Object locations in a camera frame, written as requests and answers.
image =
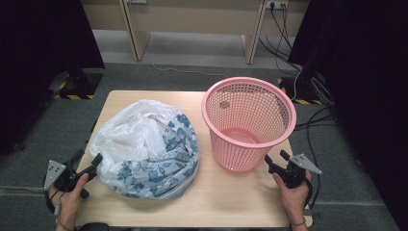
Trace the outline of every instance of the human hand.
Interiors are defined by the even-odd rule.
[[[88,182],[89,175],[83,174],[78,180],[75,189],[72,192],[58,192],[53,186],[50,188],[49,197],[52,197],[52,204],[57,209],[58,200],[61,199],[61,210],[58,215],[57,230],[74,230],[78,210],[81,205],[81,190]]]
[[[277,173],[273,173],[272,175],[276,185],[279,187],[282,203],[291,224],[304,222],[303,210],[309,192],[306,182],[303,181],[297,188],[288,189],[283,179]],[[312,179],[312,174],[309,170],[306,170],[306,177],[309,181]]]

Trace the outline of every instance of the yellow black warning tape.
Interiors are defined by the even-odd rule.
[[[57,94],[54,96],[56,99],[92,99],[93,95],[89,94],[60,94],[60,91],[65,87],[69,76],[61,83],[60,88],[58,89]]]
[[[286,89],[284,85],[282,84],[282,79],[278,79],[278,84],[279,84],[279,89],[283,91],[284,93],[286,93]],[[297,104],[319,104],[321,105],[320,100],[293,99],[292,102],[297,103]]]
[[[56,99],[92,99],[93,95],[75,95],[75,94],[61,95],[57,93],[54,98]]]

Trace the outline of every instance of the plastic bag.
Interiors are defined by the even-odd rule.
[[[134,198],[180,197],[197,172],[199,150],[188,118],[173,106],[141,100],[107,121],[90,144],[103,161],[99,179]]]

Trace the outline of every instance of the gray carpet floor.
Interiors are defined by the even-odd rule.
[[[151,64],[106,64],[106,69],[90,70],[103,73],[92,100],[50,101],[27,133],[26,148],[0,157],[0,230],[54,229],[54,218],[41,191],[48,161],[66,161],[77,149],[86,148],[92,126],[111,90],[204,91],[232,76],[251,76],[274,85],[278,78],[291,76],[262,68],[157,67],[166,70]],[[57,89],[63,79],[63,75],[58,76],[50,88]],[[295,108],[300,124],[324,106],[295,104]],[[328,114],[326,110],[318,118]],[[356,155],[342,128],[335,126],[333,119],[319,124],[290,136],[293,153],[305,153],[312,159],[309,138],[323,171],[310,230],[398,230],[370,177],[355,164]]]

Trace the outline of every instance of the mesh basket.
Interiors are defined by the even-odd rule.
[[[244,172],[253,169],[293,131],[292,101],[276,86],[249,77],[233,77],[210,87],[202,101],[216,162]]]

